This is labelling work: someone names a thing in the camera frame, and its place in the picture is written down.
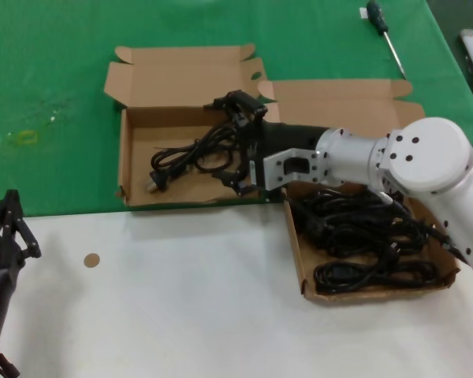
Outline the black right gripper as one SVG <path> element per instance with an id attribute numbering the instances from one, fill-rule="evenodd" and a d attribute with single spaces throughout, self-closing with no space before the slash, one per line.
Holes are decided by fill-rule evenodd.
<path id="1" fill-rule="evenodd" d="M 314 158 L 318 141 L 328 131 L 321 126 L 266 121 L 267 107 L 242 90 L 230 91 L 203 108 L 222 111 L 236 126 L 240 160 L 230 159 L 211 176 L 237 197 L 261 195 L 261 189 L 250 181 L 250 161 L 282 153 Z"/>

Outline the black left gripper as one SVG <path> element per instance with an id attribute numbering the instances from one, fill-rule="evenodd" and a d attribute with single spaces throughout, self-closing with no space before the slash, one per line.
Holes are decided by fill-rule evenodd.
<path id="1" fill-rule="evenodd" d="M 41 257 L 39 244 L 24 221 L 24 212 L 18 190 L 7 190 L 3 199 L 0 200 L 0 228 L 8 211 L 8 205 L 12 218 L 12 228 L 20 234 L 26 244 L 26 249 L 22 250 L 14 238 L 6 238 L 0 235 L 0 336 L 10 300 L 16 290 L 19 271 L 24 267 L 24 259 Z"/>

